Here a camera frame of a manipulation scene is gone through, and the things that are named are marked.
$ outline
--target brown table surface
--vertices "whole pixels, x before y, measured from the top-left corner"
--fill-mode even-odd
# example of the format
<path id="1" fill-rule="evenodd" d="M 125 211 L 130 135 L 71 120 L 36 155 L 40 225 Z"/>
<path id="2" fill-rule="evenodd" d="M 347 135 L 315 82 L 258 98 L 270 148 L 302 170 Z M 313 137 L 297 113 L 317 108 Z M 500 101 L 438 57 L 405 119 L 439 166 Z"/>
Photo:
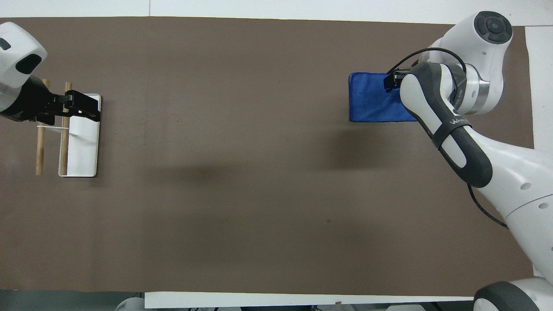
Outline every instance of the brown table surface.
<path id="1" fill-rule="evenodd" d="M 419 124 L 348 121 L 348 75 L 384 72 L 450 25 L 19 18 L 35 72 L 103 98 L 98 174 L 57 176 L 48 132 L 0 120 L 0 288 L 471 296 L 531 276 Z M 515 28 L 498 107 L 532 147 Z M 488 209 L 493 210 L 483 200 Z"/>

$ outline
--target wooden dowel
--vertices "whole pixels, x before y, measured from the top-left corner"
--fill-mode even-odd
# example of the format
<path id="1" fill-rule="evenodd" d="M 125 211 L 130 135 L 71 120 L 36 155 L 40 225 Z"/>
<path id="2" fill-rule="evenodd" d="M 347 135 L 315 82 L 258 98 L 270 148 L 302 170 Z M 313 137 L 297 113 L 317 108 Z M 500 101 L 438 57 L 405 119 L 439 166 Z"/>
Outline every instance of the wooden dowel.
<path id="1" fill-rule="evenodd" d="M 65 91 L 69 91 L 73 88 L 71 85 L 71 82 L 65 83 Z M 61 127 L 67 127 L 69 128 L 69 118 L 68 117 L 62 117 L 61 118 Z M 60 169 L 59 173 L 60 175 L 64 176 L 67 175 L 67 153 L 69 151 L 69 130 L 68 129 L 62 129 L 61 130 L 61 145 L 60 145 Z"/>
<path id="2" fill-rule="evenodd" d="M 42 79 L 42 83 L 46 86 L 46 88 L 50 87 L 50 81 L 48 79 Z M 42 122 L 38 122 L 38 125 L 46 125 Z M 44 174 L 44 134 L 45 134 L 45 128 L 44 127 L 38 127 L 37 128 L 37 135 L 36 135 L 36 167 L 35 167 L 35 175 L 41 176 Z"/>

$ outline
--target folded blue towel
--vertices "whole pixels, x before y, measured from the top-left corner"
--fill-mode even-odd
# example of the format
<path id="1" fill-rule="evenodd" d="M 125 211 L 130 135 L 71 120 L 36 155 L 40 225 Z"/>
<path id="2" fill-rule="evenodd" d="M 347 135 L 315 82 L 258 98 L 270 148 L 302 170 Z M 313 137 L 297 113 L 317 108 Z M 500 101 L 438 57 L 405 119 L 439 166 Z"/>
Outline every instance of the folded blue towel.
<path id="1" fill-rule="evenodd" d="M 349 120 L 352 122 L 403 122 L 416 119 L 403 107 L 399 89 L 386 93 L 386 74 L 354 72 L 349 75 Z"/>

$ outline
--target gray floor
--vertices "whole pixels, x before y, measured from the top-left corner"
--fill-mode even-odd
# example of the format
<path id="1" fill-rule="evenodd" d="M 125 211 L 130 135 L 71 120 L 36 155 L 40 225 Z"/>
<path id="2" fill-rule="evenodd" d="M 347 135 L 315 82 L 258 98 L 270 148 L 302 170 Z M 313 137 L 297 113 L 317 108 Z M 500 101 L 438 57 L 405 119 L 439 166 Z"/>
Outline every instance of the gray floor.
<path id="1" fill-rule="evenodd" d="M 70 291 L 8 291 L 0 290 L 1 311 L 114 311 L 123 300 L 137 293 L 98 292 L 81 293 Z M 342 304 L 320 305 L 322 311 L 386 311 L 390 304 Z M 439 308 L 431 303 L 422 304 L 425 311 L 471 311 L 471 302 L 441 302 Z M 200 308 L 194 311 L 213 311 Z M 239 308 L 221 308 L 219 311 L 240 311 Z"/>

